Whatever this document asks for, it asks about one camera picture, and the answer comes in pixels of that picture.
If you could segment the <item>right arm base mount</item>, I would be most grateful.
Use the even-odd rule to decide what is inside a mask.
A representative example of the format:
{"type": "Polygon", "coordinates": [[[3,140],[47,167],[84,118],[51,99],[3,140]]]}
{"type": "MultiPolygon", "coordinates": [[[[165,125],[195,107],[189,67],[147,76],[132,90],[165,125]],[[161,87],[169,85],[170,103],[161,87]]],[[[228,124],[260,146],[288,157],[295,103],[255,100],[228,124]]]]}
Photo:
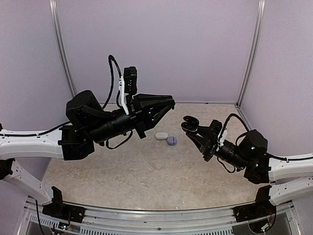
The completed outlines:
{"type": "Polygon", "coordinates": [[[236,222],[249,221],[260,217],[276,214],[276,206],[272,205],[269,196],[271,186],[264,186],[258,189],[255,201],[243,206],[236,206],[233,212],[236,222]]]}

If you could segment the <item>purple earbud charging case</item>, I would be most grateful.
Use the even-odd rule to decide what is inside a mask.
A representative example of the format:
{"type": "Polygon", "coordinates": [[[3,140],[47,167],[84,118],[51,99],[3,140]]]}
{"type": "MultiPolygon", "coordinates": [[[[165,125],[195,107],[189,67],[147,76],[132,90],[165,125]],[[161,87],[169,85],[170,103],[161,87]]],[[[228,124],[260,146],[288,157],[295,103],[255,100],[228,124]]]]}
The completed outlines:
{"type": "Polygon", "coordinates": [[[174,136],[169,136],[166,141],[169,146],[176,145],[178,142],[177,138],[174,136]]]}

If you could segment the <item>white earbud charging case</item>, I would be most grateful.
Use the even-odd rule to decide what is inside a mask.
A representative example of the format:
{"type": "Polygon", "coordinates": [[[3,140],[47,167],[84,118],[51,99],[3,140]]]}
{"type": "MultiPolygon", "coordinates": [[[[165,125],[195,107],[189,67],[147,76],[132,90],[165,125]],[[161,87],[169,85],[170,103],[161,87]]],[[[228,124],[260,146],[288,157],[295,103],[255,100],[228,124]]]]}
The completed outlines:
{"type": "Polygon", "coordinates": [[[155,134],[155,138],[157,140],[166,140],[169,137],[169,135],[165,132],[158,132],[155,134]]]}

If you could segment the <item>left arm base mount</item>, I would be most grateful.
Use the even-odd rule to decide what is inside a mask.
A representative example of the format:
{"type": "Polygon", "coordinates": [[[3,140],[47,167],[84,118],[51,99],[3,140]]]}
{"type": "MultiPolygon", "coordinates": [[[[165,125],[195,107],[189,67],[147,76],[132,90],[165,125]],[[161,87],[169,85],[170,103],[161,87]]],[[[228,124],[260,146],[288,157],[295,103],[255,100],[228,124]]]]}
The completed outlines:
{"type": "Polygon", "coordinates": [[[51,189],[53,192],[52,200],[43,206],[43,214],[67,220],[68,222],[82,223],[86,209],[64,203],[62,192],[55,186],[52,186],[51,189]]]}

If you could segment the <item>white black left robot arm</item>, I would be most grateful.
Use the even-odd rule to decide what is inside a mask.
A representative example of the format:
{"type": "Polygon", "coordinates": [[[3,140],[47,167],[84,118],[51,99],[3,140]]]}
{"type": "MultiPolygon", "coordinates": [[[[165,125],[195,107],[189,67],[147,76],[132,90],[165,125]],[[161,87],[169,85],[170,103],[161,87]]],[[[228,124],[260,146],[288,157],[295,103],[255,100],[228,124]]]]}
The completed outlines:
{"type": "Polygon", "coordinates": [[[137,132],[144,138],[145,132],[153,129],[174,106],[170,95],[138,94],[127,96],[125,108],[106,112],[91,91],[80,92],[67,103],[65,124],[33,134],[1,129],[0,178],[20,187],[39,204],[48,205],[57,217],[65,217],[68,206],[63,203],[61,191],[44,185],[24,170],[17,159],[82,160],[94,152],[96,144],[104,146],[114,137],[137,132]]]}

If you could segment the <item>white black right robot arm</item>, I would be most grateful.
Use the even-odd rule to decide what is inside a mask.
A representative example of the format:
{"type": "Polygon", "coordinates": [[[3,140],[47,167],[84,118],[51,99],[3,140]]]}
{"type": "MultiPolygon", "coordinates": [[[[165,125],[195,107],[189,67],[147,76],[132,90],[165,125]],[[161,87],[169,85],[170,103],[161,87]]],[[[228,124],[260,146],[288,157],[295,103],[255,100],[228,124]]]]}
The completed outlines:
{"type": "Polygon", "coordinates": [[[239,137],[240,143],[226,140],[226,124],[212,120],[201,126],[199,120],[185,116],[182,130],[202,153],[206,162],[213,156],[220,163],[227,162],[235,171],[243,171],[253,184],[265,184],[258,189],[256,202],[250,206],[254,217],[269,210],[269,202],[278,206],[313,191],[313,155],[274,156],[267,152],[268,141],[257,130],[249,130],[239,137]]]}

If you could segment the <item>black earbud charging case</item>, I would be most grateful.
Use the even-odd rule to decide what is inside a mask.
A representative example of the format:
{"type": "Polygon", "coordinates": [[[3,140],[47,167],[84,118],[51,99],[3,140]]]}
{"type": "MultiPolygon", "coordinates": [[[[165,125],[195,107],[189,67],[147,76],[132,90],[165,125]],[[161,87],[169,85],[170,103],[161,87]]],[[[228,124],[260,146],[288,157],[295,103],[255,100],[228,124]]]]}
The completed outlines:
{"type": "Polygon", "coordinates": [[[184,122],[181,124],[181,128],[186,133],[196,134],[199,127],[199,120],[192,116],[184,116],[184,122]]]}

